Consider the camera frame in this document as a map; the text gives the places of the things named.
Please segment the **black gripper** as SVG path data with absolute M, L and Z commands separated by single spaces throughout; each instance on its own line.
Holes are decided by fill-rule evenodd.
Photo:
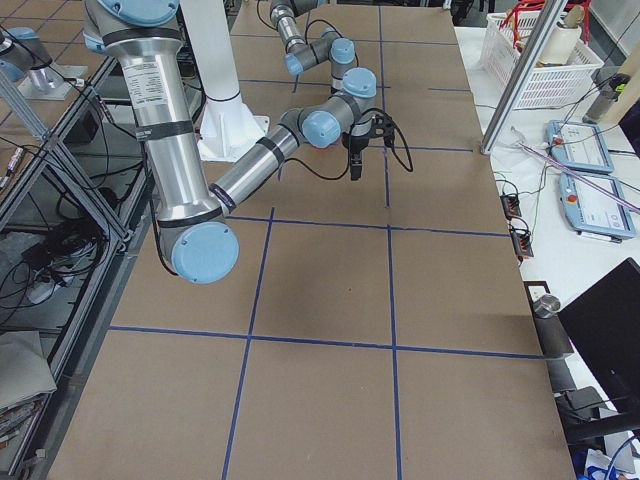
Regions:
M 364 123 L 356 124 L 351 131 L 344 134 L 344 147 L 349 150 L 363 150 L 371 139 L 382 138 L 388 148 L 394 146 L 394 120 L 384 113 L 374 113 Z M 349 152 L 350 180 L 361 179 L 363 168 L 360 151 Z

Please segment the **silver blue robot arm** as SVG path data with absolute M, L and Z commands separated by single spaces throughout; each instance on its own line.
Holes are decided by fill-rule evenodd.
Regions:
M 297 18 L 326 4 L 326 1 L 270 2 L 269 18 L 284 46 L 284 64 L 290 75 L 302 73 L 328 62 L 331 67 L 331 92 L 342 89 L 345 74 L 358 65 L 356 47 L 351 39 L 344 37 L 334 26 L 329 25 L 317 40 L 308 39 L 309 29 L 301 34 Z
M 115 58 L 137 122 L 136 137 L 160 195 L 160 255 L 181 278 L 226 276 L 239 243 L 226 217 L 303 144 L 347 147 L 350 171 L 373 135 L 374 73 L 356 63 L 351 40 L 334 30 L 308 42 L 297 18 L 312 1 L 275 1 L 269 18 L 298 75 L 329 63 L 332 93 L 276 123 L 243 102 L 225 10 L 219 1 L 88 1 L 87 46 Z

